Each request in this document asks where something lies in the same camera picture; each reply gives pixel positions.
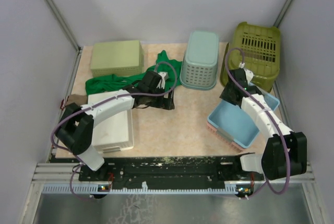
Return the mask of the blue grey perforated tray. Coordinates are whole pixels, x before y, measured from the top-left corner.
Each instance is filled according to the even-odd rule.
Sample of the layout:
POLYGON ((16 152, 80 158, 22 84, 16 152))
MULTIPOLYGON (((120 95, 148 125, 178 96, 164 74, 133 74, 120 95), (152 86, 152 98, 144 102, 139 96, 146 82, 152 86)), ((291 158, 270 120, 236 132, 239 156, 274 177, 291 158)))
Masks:
POLYGON ((249 148, 260 131, 250 116, 236 105, 222 100, 207 117, 207 122, 230 135, 241 147, 249 148))

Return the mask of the white perforated tray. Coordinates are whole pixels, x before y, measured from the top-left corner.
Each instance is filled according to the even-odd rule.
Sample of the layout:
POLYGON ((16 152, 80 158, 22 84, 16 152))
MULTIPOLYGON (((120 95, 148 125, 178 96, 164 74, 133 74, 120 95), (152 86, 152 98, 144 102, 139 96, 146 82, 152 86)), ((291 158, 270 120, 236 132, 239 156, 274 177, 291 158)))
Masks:
POLYGON ((134 147, 132 108, 134 98, 126 90, 88 96, 88 104, 104 104, 93 108, 92 145, 101 154, 130 150, 134 147))

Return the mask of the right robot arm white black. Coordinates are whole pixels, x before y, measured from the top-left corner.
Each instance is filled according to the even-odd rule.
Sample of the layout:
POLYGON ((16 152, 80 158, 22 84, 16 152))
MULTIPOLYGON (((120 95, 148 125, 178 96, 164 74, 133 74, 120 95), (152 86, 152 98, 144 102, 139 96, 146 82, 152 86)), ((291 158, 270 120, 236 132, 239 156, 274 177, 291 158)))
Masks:
POLYGON ((228 72, 228 83, 221 98, 244 111, 267 139, 261 155, 241 155, 233 174, 245 180, 252 172, 269 180, 304 174, 307 170, 307 138, 280 121, 265 100, 265 94, 250 84, 250 71, 243 68, 228 72))

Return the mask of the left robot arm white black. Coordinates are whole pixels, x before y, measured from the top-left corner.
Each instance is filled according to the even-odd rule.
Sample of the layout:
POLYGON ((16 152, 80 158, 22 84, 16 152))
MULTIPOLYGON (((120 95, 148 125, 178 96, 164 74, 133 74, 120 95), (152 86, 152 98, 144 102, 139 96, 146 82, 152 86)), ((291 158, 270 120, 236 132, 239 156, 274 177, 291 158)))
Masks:
POLYGON ((108 176, 104 158, 92 145, 93 129, 103 121, 140 105, 150 105, 174 90, 165 91, 167 72, 148 71, 134 84, 127 85, 114 95, 97 103, 79 106, 70 104, 52 133, 77 159, 101 181, 108 176))

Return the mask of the light blue perforated basket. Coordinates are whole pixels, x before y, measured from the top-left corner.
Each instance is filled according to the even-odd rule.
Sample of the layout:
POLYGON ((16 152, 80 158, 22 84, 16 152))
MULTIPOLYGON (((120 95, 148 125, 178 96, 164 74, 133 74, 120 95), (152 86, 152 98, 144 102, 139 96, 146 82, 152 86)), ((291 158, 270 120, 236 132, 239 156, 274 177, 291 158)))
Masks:
POLYGON ((181 84, 188 89, 212 89, 217 82, 218 57, 218 35, 209 31, 193 31, 182 62, 181 84))

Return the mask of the pale yellow-green perforated basket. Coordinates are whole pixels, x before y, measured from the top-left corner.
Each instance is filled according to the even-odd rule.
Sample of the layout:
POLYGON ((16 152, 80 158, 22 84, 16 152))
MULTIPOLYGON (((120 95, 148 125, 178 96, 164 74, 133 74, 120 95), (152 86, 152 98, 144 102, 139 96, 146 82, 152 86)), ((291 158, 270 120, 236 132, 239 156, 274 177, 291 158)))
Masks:
POLYGON ((93 77, 132 76, 143 72, 144 51, 138 40, 96 43, 90 70, 93 77))

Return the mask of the large olive green container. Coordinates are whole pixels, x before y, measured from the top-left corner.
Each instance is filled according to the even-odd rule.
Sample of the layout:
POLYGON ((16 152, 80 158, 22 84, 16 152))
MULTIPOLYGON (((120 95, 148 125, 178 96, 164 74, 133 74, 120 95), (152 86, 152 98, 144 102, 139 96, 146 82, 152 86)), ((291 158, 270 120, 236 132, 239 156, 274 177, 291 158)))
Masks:
POLYGON ((270 92, 280 71, 281 33, 276 27, 238 24, 225 53, 239 48, 245 55, 245 68, 254 73, 252 83, 270 92))

